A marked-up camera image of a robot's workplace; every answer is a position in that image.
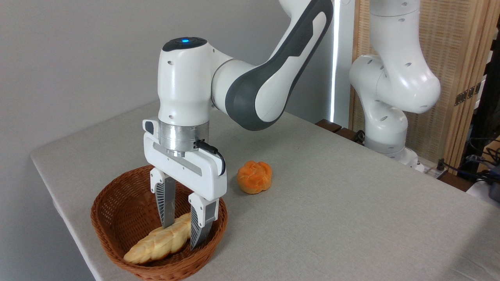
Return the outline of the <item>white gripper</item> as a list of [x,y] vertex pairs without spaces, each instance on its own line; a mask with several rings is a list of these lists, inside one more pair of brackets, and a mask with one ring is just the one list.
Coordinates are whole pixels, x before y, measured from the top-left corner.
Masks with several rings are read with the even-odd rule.
[[150,190],[155,194],[163,228],[175,221],[176,181],[193,192],[191,204],[191,250],[202,244],[212,222],[218,219],[219,199],[227,192],[227,175],[221,174],[222,162],[217,155],[196,149],[183,156],[168,151],[159,143],[159,123],[143,120],[145,158],[155,168],[150,171]]

